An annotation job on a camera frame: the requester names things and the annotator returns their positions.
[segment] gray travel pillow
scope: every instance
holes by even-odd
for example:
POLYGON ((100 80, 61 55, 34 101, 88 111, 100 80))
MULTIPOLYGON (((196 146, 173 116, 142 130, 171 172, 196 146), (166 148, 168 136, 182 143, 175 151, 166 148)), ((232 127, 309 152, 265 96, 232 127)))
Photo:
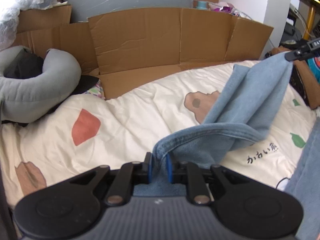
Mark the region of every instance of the gray travel pillow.
POLYGON ((34 78, 13 79, 3 76, 23 46, 0 51, 1 121, 30 123, 65 100, 76 88, 81 76, 77 60, 68 52, 49 49, 43 73, 34 78))

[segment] yellow pole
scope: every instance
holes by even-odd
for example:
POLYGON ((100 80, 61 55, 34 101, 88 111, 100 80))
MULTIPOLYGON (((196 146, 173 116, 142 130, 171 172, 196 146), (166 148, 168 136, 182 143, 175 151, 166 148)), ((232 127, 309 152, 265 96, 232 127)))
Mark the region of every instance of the yellow pole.
MULTIPOLYGON (((308 19, 307 19, 307 28, 309 33, 311 33, 312 31, 313 22, 315 21, 315 15, 316 15, 316 7, 314 7, 313 5, 310 5, 308 19)), ((307 31, 304 32, 303 38, 305 40, 309 40, 310 35, 307 33, 307 31)))

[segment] blue denim fabric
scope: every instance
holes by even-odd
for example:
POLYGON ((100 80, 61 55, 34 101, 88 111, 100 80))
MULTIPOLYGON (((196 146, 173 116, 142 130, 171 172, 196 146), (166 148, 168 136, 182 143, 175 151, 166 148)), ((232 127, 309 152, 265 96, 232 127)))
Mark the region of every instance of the blue denim fabric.
POLYGON ((316 240, 320 234, 320 118, 284 191, 303 206, 304 216, 296 236, 300 240, 316 240))
POLYGON ((156 143, 154 172, 149 185, 137 185, 135 195, 185 195, 185 186, 170 184, 165 156, 202 168, 219 163, 226 152, 247 147, 266 138, 289 83, 292 63, 284 53, 252 68, 235 65, 218 100, 201 125, 175 132, 156 143))

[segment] clear plastic wrap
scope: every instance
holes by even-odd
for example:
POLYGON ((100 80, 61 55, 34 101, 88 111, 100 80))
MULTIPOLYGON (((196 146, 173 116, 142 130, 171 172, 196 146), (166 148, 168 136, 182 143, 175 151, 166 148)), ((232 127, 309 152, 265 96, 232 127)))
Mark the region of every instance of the clear plastic wrap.
POLYGON ((20 10, 45 9, 51 4, 52 0, 0 0, 0 51, 16 38, 20 10))

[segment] white bedding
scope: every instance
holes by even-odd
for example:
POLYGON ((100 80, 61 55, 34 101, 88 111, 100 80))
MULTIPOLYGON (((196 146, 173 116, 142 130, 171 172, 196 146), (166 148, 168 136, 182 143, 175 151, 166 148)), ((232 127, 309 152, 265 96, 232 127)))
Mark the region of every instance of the white bedding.
MULTIPOLYGON (((71 96, 25 128, 2 125, 0 162, 8 203, 14 206, 26 194, 102 164, 117 169, 143 161, 159 139, 199 124, 233 65, 176 73, 108 101, 71 96)), ((276 187, 294 172, 315 120, 316 113, 288 86, 266 140, 228 152, 222 164, 276 187)))

